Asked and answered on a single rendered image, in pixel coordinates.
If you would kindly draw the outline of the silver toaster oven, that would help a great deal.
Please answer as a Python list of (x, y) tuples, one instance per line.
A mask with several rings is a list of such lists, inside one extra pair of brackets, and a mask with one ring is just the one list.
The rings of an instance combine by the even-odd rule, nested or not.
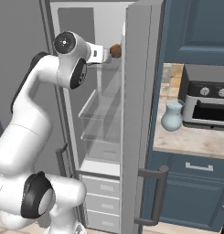
[(224, 66), (185, 64), (178, 99), (184, 126), (224, 131)]

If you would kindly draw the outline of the brown bread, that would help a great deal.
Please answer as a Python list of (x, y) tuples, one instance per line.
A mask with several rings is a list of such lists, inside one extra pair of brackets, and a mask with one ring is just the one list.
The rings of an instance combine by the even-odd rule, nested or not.
[(114, 44), (110, 47), (110, 53), (113, 58), (118, 59), (122, 55), (122, 48), (119, 44)]

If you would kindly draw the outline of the blue wall cupboard door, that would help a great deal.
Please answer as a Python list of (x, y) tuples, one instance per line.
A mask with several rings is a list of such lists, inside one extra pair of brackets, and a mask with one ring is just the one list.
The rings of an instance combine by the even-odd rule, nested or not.
[(165, 0), (165, 62), (224, 65), (224, 0)]

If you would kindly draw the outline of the glass fridge shelf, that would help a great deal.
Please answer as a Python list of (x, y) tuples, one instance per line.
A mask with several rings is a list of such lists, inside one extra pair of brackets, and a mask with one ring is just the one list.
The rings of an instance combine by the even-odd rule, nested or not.
[(110, 63), (91, 64), (88, 65), (89, 69), (118, 69), (121, 66), (120, 59), (112, 59)]
[(113, 116), (120, 106), (121, 90), (101, 94), (100, 91), (94, 90), (91, 96), (80, 110), (80, 118), (99, 118)]
[(99, 120), (89, 121), (80, 137), (86, 141), (104, 141), (107, 143), (120, 142), (120, 124), (118, 122), (105, 123)]

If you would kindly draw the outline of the blue drawer front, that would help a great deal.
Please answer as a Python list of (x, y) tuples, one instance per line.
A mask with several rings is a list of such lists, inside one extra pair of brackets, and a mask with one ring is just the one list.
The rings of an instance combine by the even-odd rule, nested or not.
[[(190, 162), (190, 164), (192, 165), (199, 165), (199, 166), (213, 165), (214, 171), (208, 172), (208, 171), (187, 169), (185, 167), (186, 162)], [(187, 154), (174, 154), (171, 170), (175, 173), (184, 174), (184, 175), (224, 179), (224, 159), (216, 159), (216, 158), (194, 156)]]

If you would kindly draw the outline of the white fridge drawer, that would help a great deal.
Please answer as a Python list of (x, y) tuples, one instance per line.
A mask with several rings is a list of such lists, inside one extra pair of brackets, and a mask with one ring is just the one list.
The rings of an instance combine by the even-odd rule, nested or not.
[(120, 196), (120, 182), (117, 180), (88, 175), (84, 175), (81, 180), (87, 187), (87, 191), (91, 194), (97, 194), (107, 197)]
[(88, 210), (87, 215), (89, 228), (104, 230), (112, 233), (118, 233), (120, 231), (120, 218), (118, 216), (92, 210)]
[(116, 197), (88, 194), (86, 196), (86, 208), (93, 211), (118, 215), (120, 211), (120, 199)]

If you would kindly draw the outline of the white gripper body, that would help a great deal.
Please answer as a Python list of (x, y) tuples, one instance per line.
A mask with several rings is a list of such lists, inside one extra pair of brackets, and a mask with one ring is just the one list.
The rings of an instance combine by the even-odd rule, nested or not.
[(103, 62), (110, 64), (112, 62), (112, 54), (108, 48), (103, 49)]

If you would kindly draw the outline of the blue base cupboard door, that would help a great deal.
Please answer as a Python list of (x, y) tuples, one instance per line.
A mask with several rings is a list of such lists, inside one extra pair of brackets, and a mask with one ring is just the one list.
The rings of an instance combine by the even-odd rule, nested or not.
[(224, 224), (224, 179), (184, 175), (171, 170), (173, 155), (153, 151), (148, 168), (169, 167), (160, 220), (181, 226), (219, 231)]

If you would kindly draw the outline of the clear fridge crisper drawer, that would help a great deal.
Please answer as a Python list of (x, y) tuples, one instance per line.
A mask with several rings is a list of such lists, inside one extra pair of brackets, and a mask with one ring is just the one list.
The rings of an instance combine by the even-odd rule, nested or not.
[(120, 145), (107, 142), (93, 142), (87, 158), (101, 162), (120, 163)]

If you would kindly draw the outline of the grey fridge door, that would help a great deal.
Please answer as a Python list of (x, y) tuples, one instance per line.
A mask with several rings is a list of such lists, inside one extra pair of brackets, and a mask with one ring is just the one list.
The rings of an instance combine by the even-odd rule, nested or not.
[(126, 8), (122, 42), (120, 233), (138, 234), (150, 118), (165, 0), (139, 0)]
[[(54, 34), (48, 29), (48, 0), (0, 0), (0, 121), (3, 130), (12, 119), (11, 104), (34, 56), (53, 54)], [(63, 130), (59, 104), (61, 87), (42, 83), (34, 103), (44, 110), (52, 123), (52, 132), (34, 165), (34, 171), (61, 176), (55, 151), (69, 142)], [(68, 178), (73, 174), (65, 163)]]

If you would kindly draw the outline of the pale blue pitcher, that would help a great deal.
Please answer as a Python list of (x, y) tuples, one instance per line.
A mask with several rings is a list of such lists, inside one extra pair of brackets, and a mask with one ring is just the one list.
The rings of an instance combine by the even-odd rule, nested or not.
[(161, 119), (161, 124), (169, 132), (177, 131), (183, 121), (181, 114), (184, 103), (179, 99), (167, 100), (165, 103), (165, 113)]

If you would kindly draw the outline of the grey fridge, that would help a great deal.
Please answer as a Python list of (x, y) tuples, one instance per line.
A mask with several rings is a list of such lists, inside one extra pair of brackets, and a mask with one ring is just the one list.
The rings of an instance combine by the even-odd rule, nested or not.
[[(48, 29), (54, 38), (63, 31), (72, 31), (85, 40), (109, 48), (123, 42), (127, 2), (104, 2), (99, 0), (48, 0)], [(81, 180), (83, 176), (94, 176), (117, 180), (120, 182), (121, 201), (121, 164), (122, 140), (120, 133), (120, 163), (101, 162), (87, 158), (93, 142), (81, 140), (83, 130), (89, 121), (99, 120), (105, 123), (118, 122), (122, 129), (122, 57), (118, 69), (89, 69), (85, 81), (75, 90), (61, 88), (59, 104), (62, 110), (63, 130), (69, 142), (67, 152), (63, 154), (64, 162), (70, 165), (74, 177)], [(94, 90), (113, 93), (121, 90), (121, 101), (113, 116), (99, 118), (80, 118), (78, 114)], [(76, 214), (88, 229), (86, 202), (77, 207)]]

